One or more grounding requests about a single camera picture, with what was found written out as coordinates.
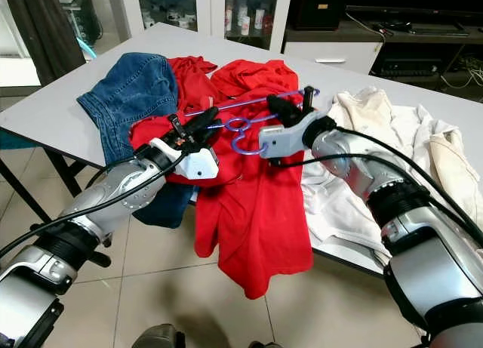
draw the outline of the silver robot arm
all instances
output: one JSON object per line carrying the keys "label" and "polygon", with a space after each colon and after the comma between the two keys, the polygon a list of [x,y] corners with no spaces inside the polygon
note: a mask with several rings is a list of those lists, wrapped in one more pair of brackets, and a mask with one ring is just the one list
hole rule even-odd
{"label": "silver robot arm", "polygon": [[0,271],[0,348],[44,343],[63,311],[57,296],[67,292],[87,260],[104,267],[110,264],[106,255],[94,250],[122,226],[122,219],[154,199],[165,184],[164,176],[155,176],[179,160],[173,170],[176,174],[189,179],[217,176],[218,162],[208,146],[214,129],[206,129],[216,114],[217,109],[211,108],[184,126],[175,115],[170,116],[172,131],[137,150],[135,159],[113,167],[99,183],[80,193],[61,216],[94,208],[146,181],[151,183],[108,207],[40,234]]}
{"label": "silver robot arm", "polygon": [[[302,149],[314,157],[357,153],[376,156],[403,169],[404,163],[376,143],[334,130],[335,122],[310,107],[284,100],[269,102],[284,126],[260,130],[264,158],[281,158]],[[483,259],[464,229],[429,202],[428,191],[393,168],[363,158],[322,162],[344,179],[381,228],[392,259],[384,269],[387,287],[402,315],[428,332],[431,348],[470,348],[483,343]]]}

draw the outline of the white drawer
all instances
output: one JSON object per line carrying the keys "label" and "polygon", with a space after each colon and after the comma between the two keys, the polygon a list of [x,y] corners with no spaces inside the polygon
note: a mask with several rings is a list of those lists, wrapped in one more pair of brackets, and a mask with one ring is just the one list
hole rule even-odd
{"label": "white drawer", "polygon": [[287,42],[284,54],[368,74],[380,42]]}

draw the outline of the pile of clothes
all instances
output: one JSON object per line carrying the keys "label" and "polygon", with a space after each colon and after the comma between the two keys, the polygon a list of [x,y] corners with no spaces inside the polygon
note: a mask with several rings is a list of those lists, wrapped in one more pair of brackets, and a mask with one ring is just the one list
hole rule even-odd
{"label": "pile of clothes", "polygon": [[[134,149],[171,129],[167,115],[185,114],[297,90],[298,77],[283,61],[236,60],[221,68],[202,57],[165,59],[155,54],[124,54],[92,91],[78,101],[100,129],[106,163],[132,156]],[[294,103],[301,96],[289,97]],[[221,112],[223,122],[267,116],[266,103]],[[461,134],[433,119],[422,107],[393,106],[386,93],[367,88],[334,97],[328,114],[338,125],[381,139],[430,173],[474,221],[483,223],[479,176],[463,154]],[[260,127],[253,124],[238,146],[258,149]],[[277,168],[258,156],[231,147],[235,132],[224,129],[213,145],[220,172],[210,180],[170,174],[153,202],[134,216],[144,223],[177,227],[192,195],[196,203],[195,251],[207,257],[219,246],[219,267],[250,299],[263,296],[271,276],[305,271],[312,249],[337,236],[374,250],[383,263],[390,255],[380,243],[380,228],[361,199],[321,164]],[[310,159],[299,152],[285,162]],[[419,176],[414,175],[427,186]]]}

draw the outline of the blue jeans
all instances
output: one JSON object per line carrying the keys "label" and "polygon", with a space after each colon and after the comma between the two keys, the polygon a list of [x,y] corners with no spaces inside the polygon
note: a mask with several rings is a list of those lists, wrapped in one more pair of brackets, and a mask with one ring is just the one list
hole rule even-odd
{"label": "blue jeans", "polygon": [[[134,122],[177,111],[176,79],[163,56],[131,52],[77,101],[100,130],[108,165],[133,155],[128,134]],[[167,183],[151,205],[134,216],[148,224],[178,227],[192,191],[192,186]]]}

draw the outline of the tiled floor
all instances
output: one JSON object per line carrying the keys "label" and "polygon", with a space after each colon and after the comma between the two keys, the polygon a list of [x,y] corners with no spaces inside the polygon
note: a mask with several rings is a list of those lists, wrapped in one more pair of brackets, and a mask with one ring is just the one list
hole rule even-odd
{"label": "tiled floor", "polygon": [[[71,201],[41,149],[0,151],[0,156],[55,216]],[[82,186],[94,173],[78,177]],[[323,257],[307,273],[276,276],[266,297],[248,300],[217,268],[216,256],[193,251],[194,208],[176,230],[126,220],[106,252],[108,269],[86,264],[62,302],[47,348],[127,348],[151,325],[175,324],[188,347],[246,348],[252,340],[286,348],[408,347],[415,330],[399,315],[379,279]],[[39,222],[0,181],[0,245]]]}

